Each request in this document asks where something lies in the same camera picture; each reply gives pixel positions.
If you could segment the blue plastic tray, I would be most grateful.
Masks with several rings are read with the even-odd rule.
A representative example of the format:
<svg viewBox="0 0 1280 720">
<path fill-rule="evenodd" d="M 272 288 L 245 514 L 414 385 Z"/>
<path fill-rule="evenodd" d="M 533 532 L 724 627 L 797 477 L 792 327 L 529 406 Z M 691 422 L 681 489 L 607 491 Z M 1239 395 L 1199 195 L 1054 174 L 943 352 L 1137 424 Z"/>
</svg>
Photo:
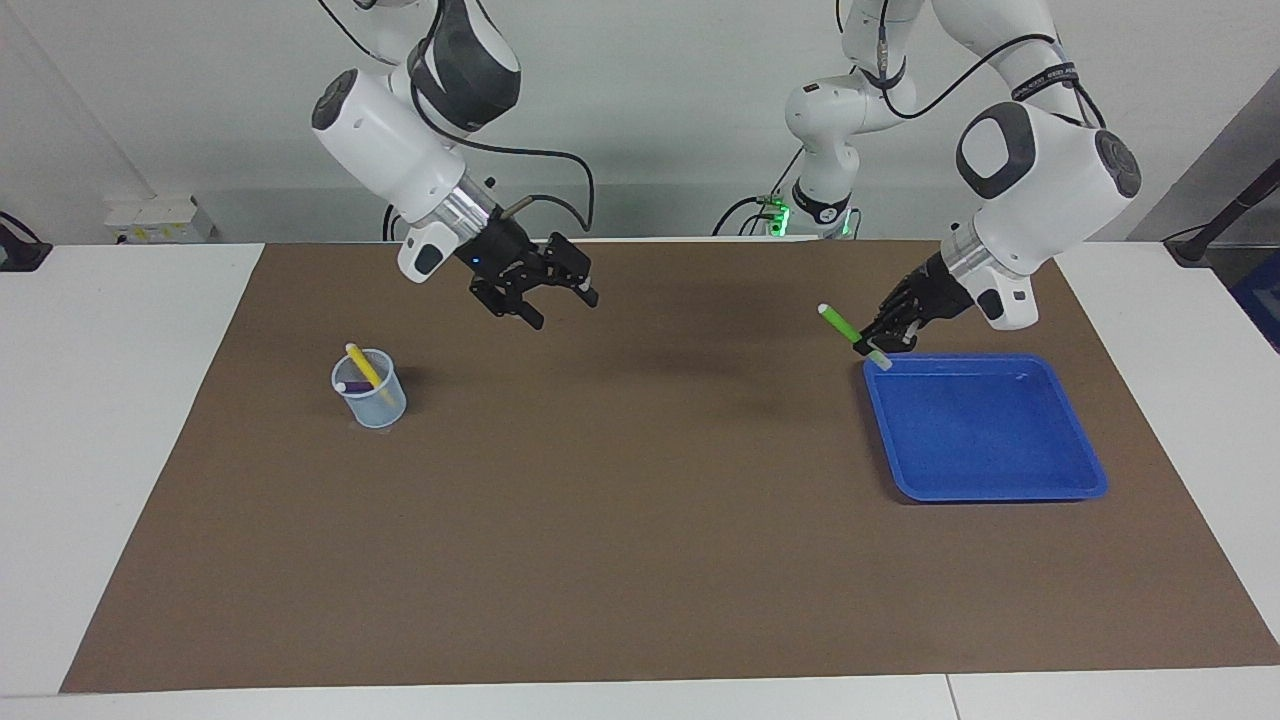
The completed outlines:
<svg viewBox="0 0 1280 720">
<path fill-rule="evenodd" d="M 1033 354 L 893 354 L 861 370 L 893 483 L 923 503 L 1075 502 L 1108 478 Z"/>
</svg>

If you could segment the green pen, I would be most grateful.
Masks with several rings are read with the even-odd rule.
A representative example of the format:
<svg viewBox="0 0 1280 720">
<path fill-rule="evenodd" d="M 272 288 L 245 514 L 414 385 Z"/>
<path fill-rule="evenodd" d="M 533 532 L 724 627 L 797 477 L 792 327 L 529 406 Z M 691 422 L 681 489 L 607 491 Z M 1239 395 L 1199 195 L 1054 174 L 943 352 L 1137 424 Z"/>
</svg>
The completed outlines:
<svg viewBox="0 0 1280 720">
<path fill-rule="evenodd" d="M 892 361 L 881 348 L 874 346 L 869 340 L 867 340 L 859 331 L 856 331 L 852 324 L 846 320 L 835 307 L 828 304 L 817 305 L 818 315 L 831 325 L 852 348 L 855 354 L 869 360 L 874 366 L 881 370 L 890 370 L 892 368 Z"/>
</svg>

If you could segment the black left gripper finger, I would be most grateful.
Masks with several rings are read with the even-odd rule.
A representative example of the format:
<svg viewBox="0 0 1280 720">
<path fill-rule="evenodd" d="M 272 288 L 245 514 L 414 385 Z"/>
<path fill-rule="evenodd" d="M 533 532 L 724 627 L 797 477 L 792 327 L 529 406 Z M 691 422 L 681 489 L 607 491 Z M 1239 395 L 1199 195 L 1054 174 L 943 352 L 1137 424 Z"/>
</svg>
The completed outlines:
<svg viewBox="0 0 1280 720">
<path fill-rule="evenodd" d="M 900 281 L 879 305 L 872 322 L 873 336 L 914 336 L 923 315 L 915 281 Z"/>
<path fill-rule="evenodd" d="M 909 354 L 918 342 L 918 323 L 876 322 L 860 331 L 860 340 L 852 343 L 856 352 L 869 357 L 873 352 Z"/>
</svg>

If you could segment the blue box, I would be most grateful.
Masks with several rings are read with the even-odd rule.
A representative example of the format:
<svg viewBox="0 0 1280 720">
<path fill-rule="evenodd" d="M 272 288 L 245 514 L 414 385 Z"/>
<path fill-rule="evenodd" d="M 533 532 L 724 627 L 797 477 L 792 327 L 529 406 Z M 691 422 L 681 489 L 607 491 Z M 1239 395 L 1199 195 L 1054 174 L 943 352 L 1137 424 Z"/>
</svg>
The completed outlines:
<svg viewBox="0 0 1280 720">
<path fill-rule="evenodd" d="M 1230 295 L 1280 354 L 1280 249 L 1233 283 Z"/>
</svg>

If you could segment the black stand pole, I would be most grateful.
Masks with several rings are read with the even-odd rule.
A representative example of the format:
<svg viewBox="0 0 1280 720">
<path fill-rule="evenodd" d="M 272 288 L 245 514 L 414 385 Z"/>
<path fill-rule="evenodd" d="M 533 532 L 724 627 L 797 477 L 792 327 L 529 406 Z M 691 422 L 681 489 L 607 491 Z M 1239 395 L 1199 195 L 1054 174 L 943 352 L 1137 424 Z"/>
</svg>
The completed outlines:
<svg viewBox="0 0 1280 720">
<path fill-rule="evenodd" d="M 1172 260 L 1184 268 L 1211 268 L 1210 245 L 1248 210 L 1280 188 L 1280 158 L 1276 158 L 1238 196 L 1208 222 L 1178 231 L 1160 241 Z"/>
</svg>

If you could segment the light blue mesh cup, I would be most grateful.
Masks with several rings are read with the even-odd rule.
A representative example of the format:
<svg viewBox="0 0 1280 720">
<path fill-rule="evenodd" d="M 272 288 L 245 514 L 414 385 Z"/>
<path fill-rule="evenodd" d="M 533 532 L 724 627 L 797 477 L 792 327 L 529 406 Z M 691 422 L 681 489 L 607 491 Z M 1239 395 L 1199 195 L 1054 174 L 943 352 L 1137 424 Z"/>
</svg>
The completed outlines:
<svg viewBox="0 0 1280 720">
<path fill-rule="evenodd" d="M 365 380 L 360 370 L 346 356 L 334 365 L 330 374 L 332 388 L 347 404 L 355 420 L 367 429 L 383 429 L 396 424 L 407 409 L 407 398 L 397 375 L 397 365 L 380 348 L 361 348 L 385 379 L 384 388 L 393 397 L 394 405 L 388 405 L 375 389 L 366 395 L 339 395 L 333 384 L 338 380 Z"/>
</svg>

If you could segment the white power strip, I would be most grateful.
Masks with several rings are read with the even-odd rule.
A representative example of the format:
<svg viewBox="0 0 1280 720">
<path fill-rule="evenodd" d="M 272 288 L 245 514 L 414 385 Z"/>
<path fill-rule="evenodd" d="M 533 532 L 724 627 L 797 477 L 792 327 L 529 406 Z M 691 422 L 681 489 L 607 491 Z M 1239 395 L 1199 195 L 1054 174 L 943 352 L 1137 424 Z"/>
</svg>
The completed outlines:
<svg viewBox="0 0 1280 720">
<path fill-rule="evenodd" d="M 114 243 L 207 243 L 218 228 L 195 196 L 157 196 L 118 202 L 108 209 L 102 227 Z"/>
</svg>

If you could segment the brown table mat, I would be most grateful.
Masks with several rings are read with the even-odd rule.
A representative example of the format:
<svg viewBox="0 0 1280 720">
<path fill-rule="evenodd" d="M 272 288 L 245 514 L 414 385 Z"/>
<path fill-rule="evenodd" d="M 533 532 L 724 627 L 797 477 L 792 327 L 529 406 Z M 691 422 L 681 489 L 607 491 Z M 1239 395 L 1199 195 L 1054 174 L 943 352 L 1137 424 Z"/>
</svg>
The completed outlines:
<svg viewBox="0 0 1280 720">
<path fill-rule="evenodd" d="M 1108 492 L 914 503 L 858 319 L 922 242 L 599 243 L 598 307 L 490 316 L 451 263 L 273 245 L 84 633 L 68 693 L 1280 664 L 1060 269 L 1041 319 L 922 348 L 1044 359 Z M 346 343 L 397 365 L 367 429 Z"/>
</svg>

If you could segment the black table clamp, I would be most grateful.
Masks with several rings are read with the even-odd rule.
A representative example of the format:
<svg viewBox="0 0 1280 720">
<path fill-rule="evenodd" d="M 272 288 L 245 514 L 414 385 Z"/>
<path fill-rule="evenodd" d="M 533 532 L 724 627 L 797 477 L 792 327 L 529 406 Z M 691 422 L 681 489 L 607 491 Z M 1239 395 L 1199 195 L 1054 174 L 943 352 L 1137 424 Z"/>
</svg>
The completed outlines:
<svg viewBox="0 0 1280 720">
<path fill-rule="evenodd" d="M 0 211 L 0 272 L 35 272 L 52 251 L 24 222 Z"/>
</svg>

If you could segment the yellow pen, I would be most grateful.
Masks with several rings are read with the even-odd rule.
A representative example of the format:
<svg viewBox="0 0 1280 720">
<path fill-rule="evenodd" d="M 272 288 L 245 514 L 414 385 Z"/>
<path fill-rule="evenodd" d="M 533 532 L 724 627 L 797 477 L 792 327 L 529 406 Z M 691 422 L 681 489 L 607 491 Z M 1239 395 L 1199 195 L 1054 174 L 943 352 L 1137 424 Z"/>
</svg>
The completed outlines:
<svg viewBox="0 0 1280 720">
<path fill-rule="evenodd" d="M 346 356 L 353 363 L 353 365 L 360 370 L 360 373 L 365 378 L 365 383 L 369 384 L 367 391 L 370 392 L 376 389 L 380 397 L 388 405 L 393 406 L 396 402 L 393 397 L 388 395 L 388 391 L 384 388 L 385 379 L 381 377 L 381 374 L 378 372 L 374 364 L 369 360 L 369 357 L 365 355 L 361 347 L 357 346 L 356 343 L 348 342 L 344 346 L 344 351 Z"/>
</svg>

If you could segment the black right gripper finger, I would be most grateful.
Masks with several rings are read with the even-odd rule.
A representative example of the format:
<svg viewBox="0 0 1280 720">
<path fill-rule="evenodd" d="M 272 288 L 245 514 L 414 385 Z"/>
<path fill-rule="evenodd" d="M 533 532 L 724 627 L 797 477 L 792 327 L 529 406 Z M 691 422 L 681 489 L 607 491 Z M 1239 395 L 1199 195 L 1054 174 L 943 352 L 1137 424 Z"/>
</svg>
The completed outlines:
<svg viewBox="0 0 1280 720">
<path fill-rule="evenodd" d="M 471 284 L 470 292 L 494 316 L 517 316 L 535 331 L 544 327 L 545 318 L 521 292 L 509 293 L 493 284 Z"/>
<path fill-rule="evenodd" d="M 589 307 L 596 307 L 599 293 L 591 283 L 591 259 L 558 232 L 545 245 L 545 265 L 550 283 L 572 290 Z"/>
</svg>

